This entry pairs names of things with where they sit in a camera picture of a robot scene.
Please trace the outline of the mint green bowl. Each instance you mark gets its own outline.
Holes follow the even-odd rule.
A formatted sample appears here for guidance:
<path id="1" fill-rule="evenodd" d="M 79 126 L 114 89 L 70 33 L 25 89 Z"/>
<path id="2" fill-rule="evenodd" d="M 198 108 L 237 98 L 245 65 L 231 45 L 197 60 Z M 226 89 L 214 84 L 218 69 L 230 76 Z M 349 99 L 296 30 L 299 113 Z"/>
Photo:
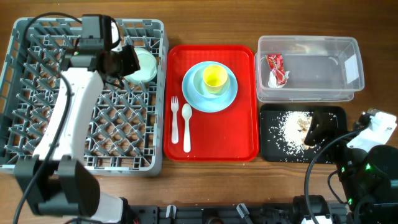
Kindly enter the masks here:
<path id="1" fill-rule="evenodd" d="M 140 82 L 149 83 L 157 75 L 157 59 L 146 49 L 135 47 L 140 70 L 124 77 L 130 83 L 138 85 Z"/>

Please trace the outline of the black waste tray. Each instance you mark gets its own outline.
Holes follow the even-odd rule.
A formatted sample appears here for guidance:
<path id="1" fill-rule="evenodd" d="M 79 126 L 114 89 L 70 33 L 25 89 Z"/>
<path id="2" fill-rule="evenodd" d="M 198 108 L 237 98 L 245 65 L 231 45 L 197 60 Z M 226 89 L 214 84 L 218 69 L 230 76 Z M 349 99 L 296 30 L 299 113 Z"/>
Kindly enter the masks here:
<path id="1" fill-rule="evenodd" d="M 321 105 L 262 105 L 259 115 L 260 147 L 263 159 L 271 162 L 309 163 L 326 140 L 306 146 L 304 139 L 315 111 L 341 129 L 347 129 L 346 113 L 339 106 Z"/>

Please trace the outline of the rice and food scraps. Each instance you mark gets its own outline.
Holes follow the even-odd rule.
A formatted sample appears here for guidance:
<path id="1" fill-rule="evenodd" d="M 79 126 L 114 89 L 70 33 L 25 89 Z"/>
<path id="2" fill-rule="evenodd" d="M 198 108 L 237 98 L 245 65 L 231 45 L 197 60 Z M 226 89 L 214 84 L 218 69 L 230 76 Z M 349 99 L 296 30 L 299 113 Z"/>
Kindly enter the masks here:
<path id="1" fill-rule="evenodd" d="M 272 162 L 309 163 L 320 145 L 305 145 L 313 113 L 310 111 L 268 111 L 262 121 L 262 157 Z"/>

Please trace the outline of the grey dishwasher rack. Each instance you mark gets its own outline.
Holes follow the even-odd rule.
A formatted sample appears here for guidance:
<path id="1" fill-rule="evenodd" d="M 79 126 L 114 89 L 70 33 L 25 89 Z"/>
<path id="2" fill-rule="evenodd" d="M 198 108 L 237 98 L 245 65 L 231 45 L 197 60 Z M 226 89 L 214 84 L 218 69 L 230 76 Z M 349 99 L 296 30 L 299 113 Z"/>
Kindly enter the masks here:
<path id="1" fill-rule="evenodd" d="M 169 41 L 162 21 L 118 19 L 121 45 L 157 59 L 149 83 L 112 79 L 104 86 L 88 126 L 84 163 L 96 175 L 155 176 L 162 168 L 165 73 Z M 60 57 L 81 27 L 73 19 L 23 17 L 15 21 L 1 72 L 1 172 L 32 156 L 57 100 Z"/>

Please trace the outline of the light blue plate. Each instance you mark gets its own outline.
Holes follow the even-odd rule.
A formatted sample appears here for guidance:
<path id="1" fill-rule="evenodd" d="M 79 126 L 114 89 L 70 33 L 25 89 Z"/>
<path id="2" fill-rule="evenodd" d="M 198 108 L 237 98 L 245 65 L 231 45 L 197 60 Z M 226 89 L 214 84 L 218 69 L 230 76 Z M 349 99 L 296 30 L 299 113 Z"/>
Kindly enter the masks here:
<path id="1" fill-rule="evenodd" d="M 221 65 L 228 73 L 229 88 L 224 95 L 215 99 L 208 99 L 200 96 L 193 85 L 193 77 L 196 72 L 200 68 L 206 68 L 209 65 Z M 187 103 L 196 110 L 205 113 L 215 113 L 226 109 L 232 104 L 238 92 L 238 82 L 234 73 L 226 65 L 214 61 L 205 61 L 194 65 L 186 72 L 182 81 L 182 92 Z"/>

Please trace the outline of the white plastic spoon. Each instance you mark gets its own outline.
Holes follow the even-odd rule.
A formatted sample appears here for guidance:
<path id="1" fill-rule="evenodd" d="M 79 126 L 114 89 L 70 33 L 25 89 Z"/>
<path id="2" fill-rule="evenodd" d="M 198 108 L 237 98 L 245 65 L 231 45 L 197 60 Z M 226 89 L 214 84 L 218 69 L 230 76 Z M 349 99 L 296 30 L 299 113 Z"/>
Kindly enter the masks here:
<path id="1" fill-rule="evenodd" d="M 192 108 L 188 103 L 185 103 L 182 107 L 182 117 L 185 122 L 184 137 L 183 137 L 183 151 L 186 153 L 189 153 L 191 151 L 189 121 L 190 121 L 190 118 L 192 117 Z"/>

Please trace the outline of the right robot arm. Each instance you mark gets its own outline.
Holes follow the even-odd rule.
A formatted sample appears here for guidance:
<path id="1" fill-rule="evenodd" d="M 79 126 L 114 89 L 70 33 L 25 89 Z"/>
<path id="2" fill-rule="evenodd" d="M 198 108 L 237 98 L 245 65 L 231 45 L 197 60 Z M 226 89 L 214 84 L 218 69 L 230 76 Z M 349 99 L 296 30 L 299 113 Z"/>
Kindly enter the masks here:
<path id="1" fill-rule="evenodd" d="M 313 112 L 304 143 L 324 145 L 305 174 L 306 221 L 333 221 L 332 213 L 324 206 L 312 205 L 309 194 L 312 169 L 318 158 L 326 154 L 336 165 L 334 173 L 343 186 L 350 223 L 397 222 L 397 148 L 387 145 L 396 127 L 396 116 L 377 109 L 361 113 L 352 131 L 338 128 L 324 112 Z"/>

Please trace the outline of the white plastic fork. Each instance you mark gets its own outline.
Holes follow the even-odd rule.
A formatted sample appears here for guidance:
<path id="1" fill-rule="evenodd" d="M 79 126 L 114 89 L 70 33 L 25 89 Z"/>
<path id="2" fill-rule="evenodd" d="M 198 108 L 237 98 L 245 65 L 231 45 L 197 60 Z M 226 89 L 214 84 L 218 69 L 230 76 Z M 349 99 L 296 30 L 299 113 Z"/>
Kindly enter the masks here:
<path id="1" fill-rule="evenodd" d="M 177 144 L 179 141 L 178 137 L 178 123 L 177 123 L 177 112 L 179 109 L 177 96 L 171 97 L 171 111 L 172 111 L 172 136 L 171 142 Z"/>

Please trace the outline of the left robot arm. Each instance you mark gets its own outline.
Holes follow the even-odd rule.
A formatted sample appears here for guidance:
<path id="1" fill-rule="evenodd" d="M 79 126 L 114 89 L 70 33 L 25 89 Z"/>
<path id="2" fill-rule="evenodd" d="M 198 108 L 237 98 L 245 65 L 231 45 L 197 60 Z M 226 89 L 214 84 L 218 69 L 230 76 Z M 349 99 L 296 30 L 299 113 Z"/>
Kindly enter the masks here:
<path id="1" fill-rule="evenodd" d="M 35 215 L 71 222 L 139 223 L 128 201 L 100 190 L 84 167 L 84 146 L 93 108 L 108 78 L 140 69 L 134 47 L 121 46 L 116 21 L 101 14 L 80 19 L 82 33 L 61 57 L 60 88 L 47 129 L 32 158 L 19 160 L 15 178 Z"/>

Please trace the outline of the white tissue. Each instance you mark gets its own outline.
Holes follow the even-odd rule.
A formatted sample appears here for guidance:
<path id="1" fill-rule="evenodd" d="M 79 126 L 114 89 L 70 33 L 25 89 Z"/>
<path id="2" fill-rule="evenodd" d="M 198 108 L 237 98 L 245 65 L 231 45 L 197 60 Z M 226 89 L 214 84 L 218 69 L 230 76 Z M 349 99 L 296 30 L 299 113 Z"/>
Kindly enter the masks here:
<path id="1" fill-rule="evenodd" d="M 282 88 L 285 86 L 287 83 L 287 80 L 289 79 L 289 71 L 286 71 L 284 74 L 276 68 L 272 69 L 269 74 L 269 81 L 268 81 L 268 86 L 270 88 Z M 278 76 L 282 76 L 282 80 L 279 82 L 278 81 Z"/>

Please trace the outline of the yellow plastic cup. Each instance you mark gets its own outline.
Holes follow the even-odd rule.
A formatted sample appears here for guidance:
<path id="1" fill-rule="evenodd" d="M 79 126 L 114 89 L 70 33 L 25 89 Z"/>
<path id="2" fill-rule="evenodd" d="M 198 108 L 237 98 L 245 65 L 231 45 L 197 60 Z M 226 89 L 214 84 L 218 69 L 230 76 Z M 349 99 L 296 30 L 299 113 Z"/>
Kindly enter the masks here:
<path id="1" fill-rule="evenodd" d="M 228 81 L 227 70 L 221 65 L 209 65 L 204 69 L 203 81 L 207 92 L 216 94 Z"/>

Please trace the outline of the clear plastic bin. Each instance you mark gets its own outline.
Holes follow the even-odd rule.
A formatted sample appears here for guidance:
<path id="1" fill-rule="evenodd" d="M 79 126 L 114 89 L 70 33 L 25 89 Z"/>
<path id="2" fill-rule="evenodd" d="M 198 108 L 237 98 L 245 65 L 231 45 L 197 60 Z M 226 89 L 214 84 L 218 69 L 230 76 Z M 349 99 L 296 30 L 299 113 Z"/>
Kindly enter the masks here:
<path id="1" fill-rule="evenodd" d="M 289 79 L 282 88 L 268 86 L 266 56 L 281 54 Z M 255 54 L 257 98 L 271 102 L 350 101 L 364 89 L 358 42 L 353 37 L 263 35 Z"/>

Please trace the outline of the small green saucer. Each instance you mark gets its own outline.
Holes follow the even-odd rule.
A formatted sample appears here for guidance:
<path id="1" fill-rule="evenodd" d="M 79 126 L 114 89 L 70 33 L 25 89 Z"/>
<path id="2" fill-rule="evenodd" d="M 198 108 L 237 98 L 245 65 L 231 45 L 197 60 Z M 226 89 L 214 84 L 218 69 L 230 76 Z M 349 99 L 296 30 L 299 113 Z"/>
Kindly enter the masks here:
<path id="1" fill-rule="evenodd" d="M 219 98 L 224 95 L 229 88 L 229 79 L 227 79 L 226 83 L 222 87 L 222 89 L 217 93 L 210 93 L 207 91 L 205 87 L 205 82 L 203 80 L 203 72 L 205 71 L 205 67 L 200 68 L 195 76 L 193 77 L 193 85 L 200 96 L 208 99 Z"/>

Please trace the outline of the red snack wrapper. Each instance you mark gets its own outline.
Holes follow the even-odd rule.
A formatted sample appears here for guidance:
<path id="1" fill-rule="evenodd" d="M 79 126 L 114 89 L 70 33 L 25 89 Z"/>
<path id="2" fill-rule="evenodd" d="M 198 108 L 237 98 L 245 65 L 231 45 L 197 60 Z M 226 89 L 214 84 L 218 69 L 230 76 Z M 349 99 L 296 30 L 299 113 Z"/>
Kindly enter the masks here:
<path id="1" fill-rule="evenodd" d="M 269 65 L 270 70 L 276 68 L 284 74 L 286 71 L 284 69 L 284 60 L 281 54 L 269 54 L 266 56 L 267 63 Z M 282 80 L 282 76 L 278 76 L 278 81 Z"/>

